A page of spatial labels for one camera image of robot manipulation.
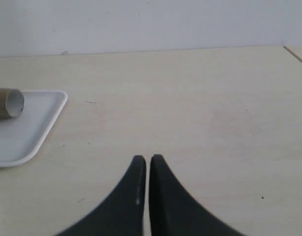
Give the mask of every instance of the paper towel roll tube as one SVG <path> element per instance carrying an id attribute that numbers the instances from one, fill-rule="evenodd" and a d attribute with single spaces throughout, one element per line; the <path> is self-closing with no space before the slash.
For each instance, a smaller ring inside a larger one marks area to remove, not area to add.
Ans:
<path id="1" fill-rule="evenodd" d="M 24 96 L 17 89 L 0 88 L 0 118 L 14 118 L 24 108 Z"/>

